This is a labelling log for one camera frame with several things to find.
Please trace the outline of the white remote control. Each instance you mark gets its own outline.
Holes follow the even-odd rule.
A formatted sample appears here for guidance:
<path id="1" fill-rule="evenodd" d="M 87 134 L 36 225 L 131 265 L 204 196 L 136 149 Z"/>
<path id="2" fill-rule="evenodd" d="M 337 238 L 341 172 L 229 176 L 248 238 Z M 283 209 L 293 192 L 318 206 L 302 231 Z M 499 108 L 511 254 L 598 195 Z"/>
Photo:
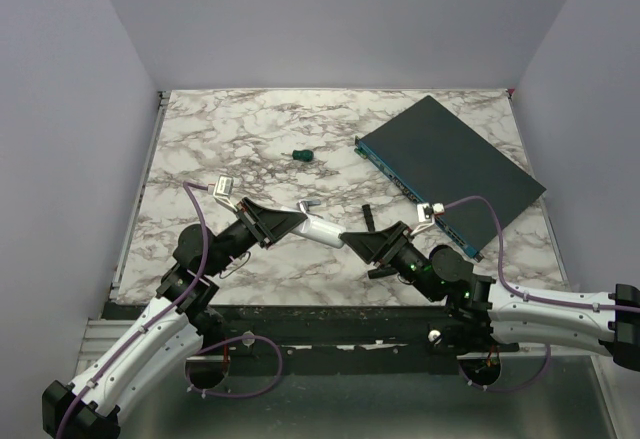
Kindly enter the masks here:
<path id="1" fill-rule="evenodd" d="M 306 210 L 287 207 L 282 207 L 282 210 L 301 212 L 306 216 L 306 219 L 292 231 L 293 234 L 334 249 L 341 249 L 344 246 L 344 242 L 340 238 L 346 231 L 343 226 L 325 220 Z"/>

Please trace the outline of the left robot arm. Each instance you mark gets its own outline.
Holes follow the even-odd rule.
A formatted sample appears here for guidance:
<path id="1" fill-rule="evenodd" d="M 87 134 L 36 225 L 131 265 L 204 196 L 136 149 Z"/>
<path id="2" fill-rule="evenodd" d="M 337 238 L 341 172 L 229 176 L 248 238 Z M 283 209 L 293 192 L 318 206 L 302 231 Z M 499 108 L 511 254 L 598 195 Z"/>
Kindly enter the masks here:
<path id="1" fill-rule="evenodd" d="M 264 208 L 244 198 L 235 222 L 213 233 L 199 213 L 174 251 L 175 264 L 133 325 L 69 383 L 52 382 L 42 395 L 43 429 L 53 438 L 116 438 L 126 417 L 178 364 L 214 352 L 222 331 L 209 307 L 212 277 L 254 245 L 267 247 L 304 224 L 300 208 Z"/>

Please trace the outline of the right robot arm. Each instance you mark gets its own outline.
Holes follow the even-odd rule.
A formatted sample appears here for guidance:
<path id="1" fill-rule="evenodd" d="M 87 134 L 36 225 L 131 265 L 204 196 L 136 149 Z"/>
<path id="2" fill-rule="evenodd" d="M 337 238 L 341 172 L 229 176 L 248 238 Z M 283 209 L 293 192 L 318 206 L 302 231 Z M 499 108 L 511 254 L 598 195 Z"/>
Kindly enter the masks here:
<path id="1" fill-rule="evenodd" d="M 449 246 L 429 255 L 412 243 L 398 222 L 377 232 L 344 232 L 341 241 L 365 263 L 390 266 L 446 314 L 461 322 L 461 348 L 480 351 L 491 343 L 539 343 L 610 357 L 639 368 L 639 290 L 627 284 L 612 292 L 572 293 L 516 286 L 503 276 L 475 273 Z"/>

